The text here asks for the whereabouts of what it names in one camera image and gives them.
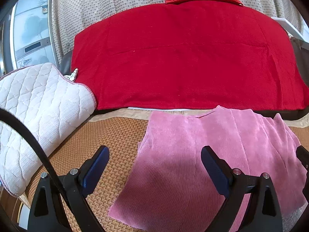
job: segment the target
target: brown woven rug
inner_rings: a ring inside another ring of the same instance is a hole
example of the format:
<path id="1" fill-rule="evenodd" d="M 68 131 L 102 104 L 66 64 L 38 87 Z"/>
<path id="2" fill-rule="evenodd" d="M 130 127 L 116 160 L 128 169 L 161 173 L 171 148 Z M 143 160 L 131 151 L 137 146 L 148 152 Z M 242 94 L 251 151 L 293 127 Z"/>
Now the brown woven rug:
<path id="1" fill-rule="evenodd" d="M 79 127 L 50 156 L 50 162 L 58 175 L 65 175 L 72 168 L 79 168 L 92 157 L 100 145 L 110 149 L 109 163 L 92 195 L 87 201 L 99 222 L 107 232 L 141 231 L 108 217 L 108 209 L 124 187 L 137 155 L 138 142 L 146 132 L 147 120 L 114 117 L 88 122 Z M 309 148 L 309 127 L 291 127 L 302 145 Z M 33 176 L 26 194 L 32 202 L 42 172 L 41 167 Z M 73 231 L 80 231 L 77 222 L 64 204 Z"/>

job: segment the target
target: beige mat border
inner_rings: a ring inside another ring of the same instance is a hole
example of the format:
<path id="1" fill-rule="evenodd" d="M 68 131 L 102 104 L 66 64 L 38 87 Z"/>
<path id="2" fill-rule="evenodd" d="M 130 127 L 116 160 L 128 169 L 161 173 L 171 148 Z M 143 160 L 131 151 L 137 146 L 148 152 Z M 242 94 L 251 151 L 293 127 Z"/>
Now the beige mat border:
<path id="1" fill-rule="evenodd" d="M 154 110 L 124 108 L 124 109 L 116 110 L 114 112 L 93 116 L 88 121 L 96 122 L 96 121 L 105 120 L 105 119 L 109 119 L 113 117 L 124 117 L 124 118 L 149 120 L 149 117 L 153 111 Z M 170 114 L 182 114 L 182 115 L 188 116 L 188 115 L 199 115 L 199 114 L 206 113 L 209 111 L 211 110 L 184 110 L 184 111 L 166 111 L 166 112 Z M 294 121 L 285 120 L 285 123 L 287 124 L 287 126 L 294 126 L 294 127 L 299 127 L 299 128 L 308 127 L 309 126 L 309 113 L 305 115 L 304 117 L 300 118 L 299 120 L 294 120 Z"/>

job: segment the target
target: pink corduroy fabric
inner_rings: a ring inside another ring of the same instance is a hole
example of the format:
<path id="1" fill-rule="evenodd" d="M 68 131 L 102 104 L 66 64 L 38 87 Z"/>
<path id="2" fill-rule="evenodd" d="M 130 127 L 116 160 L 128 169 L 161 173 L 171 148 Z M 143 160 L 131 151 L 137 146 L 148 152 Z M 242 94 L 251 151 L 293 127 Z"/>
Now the pink corduroy fabric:
<path id="1" fill-rule="evenodd" d="M 152 113 L 109 216 L 146 231 L 204 232 L 224 201 L 200 159 L 206 145 L 231 168 L 269 173 L 283 217 L 305 204 L 306 170 L 295 154 L 300 143 L 280 115 L 218 106 L 202 116 Z M 247 194 L 230 231 L 238 229 L 248 200 Z"/>

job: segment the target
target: silver bolt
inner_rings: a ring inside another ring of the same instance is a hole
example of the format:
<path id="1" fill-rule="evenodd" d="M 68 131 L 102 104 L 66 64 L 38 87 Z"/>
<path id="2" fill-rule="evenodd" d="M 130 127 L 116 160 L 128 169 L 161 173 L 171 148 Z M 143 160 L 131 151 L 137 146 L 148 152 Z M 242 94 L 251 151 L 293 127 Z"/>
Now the silver bolt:
<path id="1" fill-rule="evenodd" d="M 46 172 L 41 173 L 41 178 L 42 178 L 42 179 L 47 178 L 47 176 L 48 176 L 48 174 L 47 174 Z"/>
<path id="2" fill-rule="evenodd" d="M 75 175 L 75 174 L 77 174 L 78 173 L 78 169 L 77 168 L 73 168 L 73 169 L 71 169 L 71 171 L 70 171 L 70 174 L 71 175 Z"/>
<path id="3" fill-rule="evenodd" d="M 241 170 L 238 169 L 238 168 L 234 168 L 233 169 L 233 173 L 236 174 L 236 175 L 240 175 L 241 174 Z"/>
<path id="4" fill-rule="evenodd" d="M 269 174 L 268 174 L 268 173 L 263 173 L 263 177 L 264 177 L 265 179 L 269 179 Z"/>

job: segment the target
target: quilted stitching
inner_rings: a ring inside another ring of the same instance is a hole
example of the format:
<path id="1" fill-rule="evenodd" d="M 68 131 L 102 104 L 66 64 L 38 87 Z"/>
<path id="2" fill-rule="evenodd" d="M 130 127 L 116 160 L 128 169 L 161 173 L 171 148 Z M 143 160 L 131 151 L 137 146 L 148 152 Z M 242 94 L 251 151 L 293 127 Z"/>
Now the quilted stitching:
<path id="1" fill-rule="evenodd" d="M 49 156 L 95 110 L 94 96 L 64 78 L 52 63 L 29 66 L 0 80 L 0 107 L 32 132 Z M 0 180 L 20 196 L 42 165 L 32 148 L 0 122 Z"/>

